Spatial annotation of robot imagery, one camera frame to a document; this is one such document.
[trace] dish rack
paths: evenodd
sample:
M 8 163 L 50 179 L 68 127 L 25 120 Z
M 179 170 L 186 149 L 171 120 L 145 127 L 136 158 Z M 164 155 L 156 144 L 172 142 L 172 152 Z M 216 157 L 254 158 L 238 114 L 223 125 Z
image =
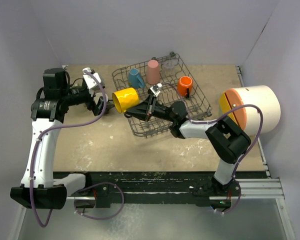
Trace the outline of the dish rack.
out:
M 152 60 L 157 60 L 160 65 L 160 83 L 171 83 L 173 86 L 177 87 L 179 78 L 182 76 L 189 76 L 193 79 L 192 91 L 190 93 L 189 98 L 184 98 L 187 104 L 188 113 L 191 115 L 194 120 L 203 120 L 212 115 L 212 107 L 207 100 L 206 96 L 198 86 L 196 80 L 190 73 L 184 61 L 181 59 L 179 54 L 171 52 L 167 56 L 163 57 L 153 57 Z M 164 75 L 162 73 L 162 66 L 165 61 L 173 60 L 176 63 L 174 67 L 173 75 Z M 140 103 L 144 101 L 148 97 L 148 89 L 151 87 L 150 84 L 146 82 L 146 70 L 148 66 L 148 61 L 140 62 L 137 64 L 133 64 L 130 66 L 125 66 L 115 70 L 112 73 L 113 82 L 117 91 L 130 88 L 128 84 L 128 74 L 129 71 L 133 68 L 136 68 L 141 73 L 143 81 L 145 82 L 145 88 L 137 88 L 136 91 L 139 95 Z M 163 85 L 161 88 L 161 92 L 157 97 L 157 100 L 160 104 L 163 104 L 167 107 L 171 106 L 172 103 L 178 101 L 179 99 L 178 93 L 169 85 Z M 169 126 L 172 124 L 171 122 L 163 119 L 159 119 L 156 117 L 151 117 L 151 119 L 147 122 L 141 121 L 134 117 L 127 118 L 132 133 L 137 137 L 148 137 L 154 136 L 159 133 L 166 132 L 169 129 Z

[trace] cylinder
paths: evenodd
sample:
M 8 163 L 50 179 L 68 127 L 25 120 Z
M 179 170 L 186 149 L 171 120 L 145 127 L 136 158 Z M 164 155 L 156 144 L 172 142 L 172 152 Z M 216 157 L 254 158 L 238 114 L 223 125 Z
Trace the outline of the cylinder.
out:
M 263 113 L 261 133 L 273 130 L 281 116 L 281 108 L 277 96 L 265 85 L 230 88 L 225 96 L 231 108 L 253 104 Z M 255 135 L 260 125 L 260 115 L 253 107 L 245 107 L 233 112 L 237 124 L 249 136 Z

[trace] yellow cup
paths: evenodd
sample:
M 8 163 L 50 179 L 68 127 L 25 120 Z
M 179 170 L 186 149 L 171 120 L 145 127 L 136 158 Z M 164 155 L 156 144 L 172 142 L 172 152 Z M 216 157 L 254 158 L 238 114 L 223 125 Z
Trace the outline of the yellow cup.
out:
M 112 93 L 112 99 L 116 110 L 120 114 L 139 104 L 138 93 L 133 87 L 115 91 Z

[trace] beige table surface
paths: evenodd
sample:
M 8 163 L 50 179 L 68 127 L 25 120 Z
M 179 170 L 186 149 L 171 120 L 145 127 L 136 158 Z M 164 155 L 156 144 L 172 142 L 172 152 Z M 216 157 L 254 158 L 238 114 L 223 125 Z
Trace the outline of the beige table surface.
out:
M 114 92 L 112 72 L 123 65 L 70 65 L 73 81 L 82 69 L 91 67 L 105 80 L 108 96 Z M 234 65 L 189 65 L 190 72 L 218 117 L 218 99 L 229 88 L 240 87 Z M 65 124 L 84 123 L 95 118 L 83 105 L 70 107 Z M 169 132 L 144 138 L 132 134 L 129 123 L 115 108 L 98 122 L 62 129 L 58 138 L 54 171 L 216 171 L 219 158 L 206 139 L 174 138 Z M 239 171 L 264 171 L 256 145 L 240 164 Z

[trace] white wall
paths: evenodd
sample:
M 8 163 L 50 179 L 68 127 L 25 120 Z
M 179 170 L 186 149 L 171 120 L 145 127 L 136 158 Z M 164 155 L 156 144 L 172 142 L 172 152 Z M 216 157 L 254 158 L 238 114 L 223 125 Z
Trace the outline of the white wall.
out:
M 31 0 L 63 64 L 241 65 L 279 0 Z
M 19 185 L 31 143 L 31 104 L 42 73 L 59 67 L 28 0 L 0 1 L 0 240 L 7 239 L 19 206 Z
M 243 65 L 247 86 L 268 85 L 282 115 L 262 142 L 272 177 L 280 177 L 300 239 L 300 0 L 281 0 Z

